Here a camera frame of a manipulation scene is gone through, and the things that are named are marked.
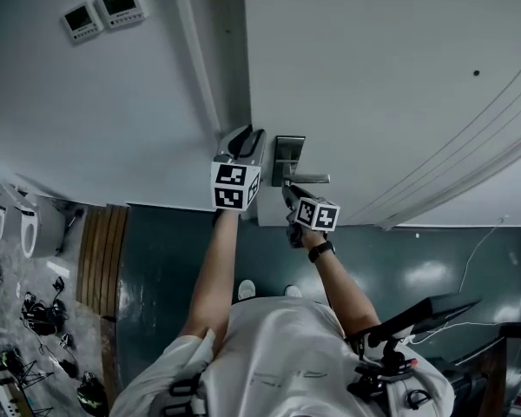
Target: door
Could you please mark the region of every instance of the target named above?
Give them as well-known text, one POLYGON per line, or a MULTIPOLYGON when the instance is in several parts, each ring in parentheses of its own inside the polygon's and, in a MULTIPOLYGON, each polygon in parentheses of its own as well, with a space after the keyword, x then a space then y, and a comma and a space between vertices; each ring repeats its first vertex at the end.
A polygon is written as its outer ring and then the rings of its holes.
MULTIPOLYGON (((246 0, 255 128, 305 136, 298 173, 340 224, 390 227, 521 156, 521 0, 246 0)), ((260 225, 285 224, 270 186, 260 225)))

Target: white t-shirt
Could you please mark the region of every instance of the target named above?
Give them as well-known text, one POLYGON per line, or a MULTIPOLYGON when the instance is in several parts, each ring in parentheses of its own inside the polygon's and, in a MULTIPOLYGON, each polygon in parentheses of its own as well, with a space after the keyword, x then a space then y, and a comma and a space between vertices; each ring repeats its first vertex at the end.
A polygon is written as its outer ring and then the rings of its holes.
MULTIPOLYGON (((375 403, 366 403, 347 391, 347 385, 360 377, 355 372, 359 357, 343 337, 332 309, 314 301, 267 297, 233 305, 222 350, 201 377, 208 416, 383 415, 375 403)), ((154 397, 168 389, 201 343, 194 336, 176 339, 120 394, 110 415, 148 415, 154 397)), ((447 379, 411 349, 399 350, 406 358, 418 359, 416 376, 433 398, 425 405, 426 412, 417 415, 449 416, 454 396, 447 379)), ((393 391, 388 388, 388 395, 403 401, 405 390, 401 388, 406 384, 393 391)), ((407 416, 411 412, 395 414, 407 416)))

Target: wristwatch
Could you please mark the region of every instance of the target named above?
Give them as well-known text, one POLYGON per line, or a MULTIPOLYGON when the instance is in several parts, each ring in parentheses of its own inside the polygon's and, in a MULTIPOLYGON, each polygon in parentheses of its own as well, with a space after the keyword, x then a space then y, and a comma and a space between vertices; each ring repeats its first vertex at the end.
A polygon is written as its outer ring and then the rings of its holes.
POLYGON ((315 262, 316 259, 327 250, 332 250, 333 253, 336 255, 336 248, 330 241, 326 241, 320 244, 319 246, 311 248, 311 251, 309 252, 309 260, 311 262, 315 262))

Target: wall control panel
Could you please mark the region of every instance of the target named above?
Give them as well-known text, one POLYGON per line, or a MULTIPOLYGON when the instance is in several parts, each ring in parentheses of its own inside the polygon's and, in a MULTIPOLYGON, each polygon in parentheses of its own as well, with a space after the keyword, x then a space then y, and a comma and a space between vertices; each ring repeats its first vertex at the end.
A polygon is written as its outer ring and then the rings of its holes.
POLYGON ((96 7, 111 29, 142 22, 148 15, 142 0, 96 0, 96 7))
POLYGON ((72 42, 79 43, 97 36, 103 30, 102 23, 90 0, 77 5, 62 16, 62 22, 72 42))

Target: white sneaker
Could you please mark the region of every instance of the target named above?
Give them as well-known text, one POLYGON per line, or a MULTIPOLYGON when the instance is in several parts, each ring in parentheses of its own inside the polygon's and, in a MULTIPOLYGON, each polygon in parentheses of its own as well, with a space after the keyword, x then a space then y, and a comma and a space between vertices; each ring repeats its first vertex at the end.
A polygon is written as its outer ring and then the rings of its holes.
POLYGON ((256 293, 257 292, 254 288, 254 283, 251 280, 243 280, 240 286, 237 288, 237 299, 239 301, 243 301, 247 298, 254 298, 256 293))
POLYGON ((301 294, 301 291, 299 290, 299 288, 297 286, 293 286, 293 285, 286 287, 286 290, 284 290, 284 295, 292 296, 294 298, 303 298, 303 295, 301 294))

